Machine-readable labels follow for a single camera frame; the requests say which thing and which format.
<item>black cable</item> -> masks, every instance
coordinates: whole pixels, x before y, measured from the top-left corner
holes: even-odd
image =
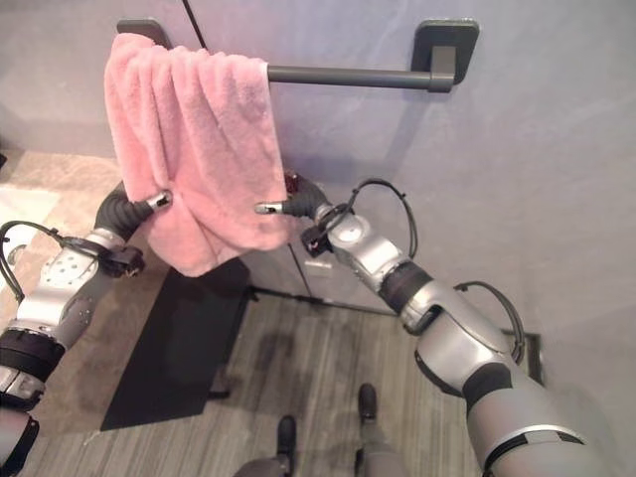
[[[385,179],[372,177],[358,184],[358,186],[352,191],[349,201],[346,204],[340,204],[336,206],[337,208],[340,209],[340,217],[338,217],[338,219],[336,219],[336,221],[332,225],[330,225],[327,229],[325,229],[325,231],[323,232],[323,235],[328,234],[330,231],[338,227],[342,223],[342,221],[345,219],[347,214],[352,213],[358,194],[360,194],[362,189],[371,185],[383,186],[383,187],[387,187],[391,189],[394,192],[394,194],[397,195],[399,200],[402,202],[402,205],[404,206],[404,211],[406,212],[406,218],[408,220],[408,234],[409,234],[408,256],[410,258],[414,258],[415,254],[417,253],[417,248],[419,246],[419,243],[417,238],[417,222],[415,221],[415,218],[413,216],[413,210],[408,204],[408,202],[406,201],[406,198],[405,198],[406,194],[400,192],[396,188],[396,186],[394,186],[391,182],[386,181]]]
[[[60,247],[71,248],[74,251],[81,253],[87,256],[96,256],[94,253],[82,249],[73,243],[73,238],[62,237],[58,234],[57,229],[49,229],[45,226],[41,226],[40,224],[36,224],[35,222],[26,222],[26,221],[10,221],[0,227],[0,273],[2,277],[7,282],[7,285],[13,291],[13,294],[18,303],[21,303],[24,300],[24,291],[20,286],[20,282],[16,275],[13,273],[13,270],[9,266],[9,262],[7,261],[6,256],[4,256],[4,243],[8,241],[6,239],[7,233],[16,226],[27,226],[33,229],[36,229],[40,232],[43,232],[51,239],[55,240]]]
[[[454,288],[459,291],[467,291],[470,286],[481,286],[482,288],[486,288],[493,295],[495,295],[495,298],[499,300],[501,305],[506,310],[508,318],[510,318],[510,322],[513,326],[513,332],[515,334],[515,346],[511,354],[513,360],[515,360],[515,363],[519,365],[523,361],[524,353],[526,352],[526,334],[524,332],[524,324],[521,321],[521,317],[519,316],[515,305],[512,304],[512,302],[506,295],[504,295],[493,285],[486,283],[485,281],[466,281],[464,283],[455,285]]]
[[[195,34],[197,35],[197,40],[199,40],[199,44],[201,45],[201,48],[205,48],[207,50],[208,47],[206,46],[206,41],[204,40],[203,35],[201,34],[201,29],[199,28],[199,24],[197,23],[195,14],[193,13],[192,8],[190,7],[190,2],[188,2],[188,0],[183,0],[182,3],[184,8],[186,9],[186,14],[188,15],[188,19],[190,20],[190,23],[192,24],[192,28],[194,29]]]

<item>black bracket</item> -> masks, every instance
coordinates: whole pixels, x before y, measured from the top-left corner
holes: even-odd
[[[415,31],[410,70],[430,73],[429,91],[449,92],[466,77],[477,37],[474,20],[425,20]]]

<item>black metal rod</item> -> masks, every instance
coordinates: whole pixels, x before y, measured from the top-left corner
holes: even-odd
[[[267,67],[273,82],[335,84],[342,86],[404,87],[428,89],[430,73],[385,70],[345,70],[339,68]]]

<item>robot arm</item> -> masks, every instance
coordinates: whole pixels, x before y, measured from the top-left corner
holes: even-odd
[[[45,382],[64,353],[90,324],[113,278],[143,269],[142,253],[126,242],[139,225],[169,204],[168,193],[128,202],[119,185],[102,202],[93,230],[67,238],[42,269],[36,288],[20,303],[0,336],[0,470],[19,472],[39,425],[28,411],[39,402]],[[9,223],[3,226],[7,230]]]
[[[444,393],[466,401],[470,440],[485,476],[607,475],[552,396],[516,365],[504,335],[490,320],[413,263],[367,220],[353,214],[343,217],[314,185],[302,185],[298,191],[307,189],[311,199],[301,197],[302,207],[294,196],[255,209],[313,219],[317,228],[303,234],[307,250],[315,255],[331,249],[398,314],[405,330],[419,337],[415,361],[422,373]]]

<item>gray wall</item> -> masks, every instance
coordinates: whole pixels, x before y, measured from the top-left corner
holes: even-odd
[[[100,88],[116,19],[150,14],[173,43],[197,46],[178,2],[134,3],[3,2],[5,140],[111,154]],[[334,198],[369,175],[407,191],[418,260],[450,283],[482,278],[508,293],[543,335],[548,385],[622,473],[636,475],[636,3],[191,4],[211,50],[303,66],[403,69],[421,20],[479,21],[468,75],[452,94],[273,84],[286,164]],[[75,12],[79,31],[69,28]],[[66,27],[52,33],[47,25],[58,22]],[[358,212],[405,245],[399,204],[382,191],[360,199]],[[258,284],[304,292],[286,249],[246,260]],[[310,286],[381,306],[343,270],[310,277]],[[505,324],[485,295],[471,297]]]
[[[0,2],[0,147],[114,157],[103,68],[123,17],[196,48],[179,0]]]

